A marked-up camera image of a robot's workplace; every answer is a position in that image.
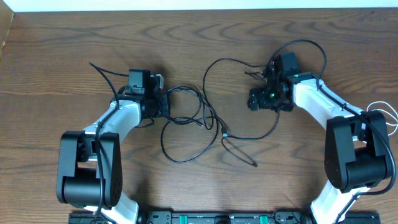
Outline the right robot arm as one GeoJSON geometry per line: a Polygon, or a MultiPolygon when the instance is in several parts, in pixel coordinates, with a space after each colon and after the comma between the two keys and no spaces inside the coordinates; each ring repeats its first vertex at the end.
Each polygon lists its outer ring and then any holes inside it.
{"type": "Polygon", "coordinates": [[[326,131],[324,167],[327,182],[301,223],[348,222],[347,212],[382,180],[388,192],[396,180],[384,115],[364,111],[333,93],[314,72],[302,72],[294,53],[278,55],[261,73],[262,88],[249,92],[248,108],[308,112],[326,131]]]}

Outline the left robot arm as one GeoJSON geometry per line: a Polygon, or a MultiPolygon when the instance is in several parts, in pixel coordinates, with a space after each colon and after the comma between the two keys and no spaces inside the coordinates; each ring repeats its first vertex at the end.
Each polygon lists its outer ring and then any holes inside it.
{"type": "Polygon", "coordinates": [[[131,69],[128,83],[113,90],[109,108],[81,131],[60,139],[56,196],[60,203],[93,212],[108,223],[144,223],[137,202],[123,192],[121,143],[140,123],[170,114],[162,75],[131,69]]]}

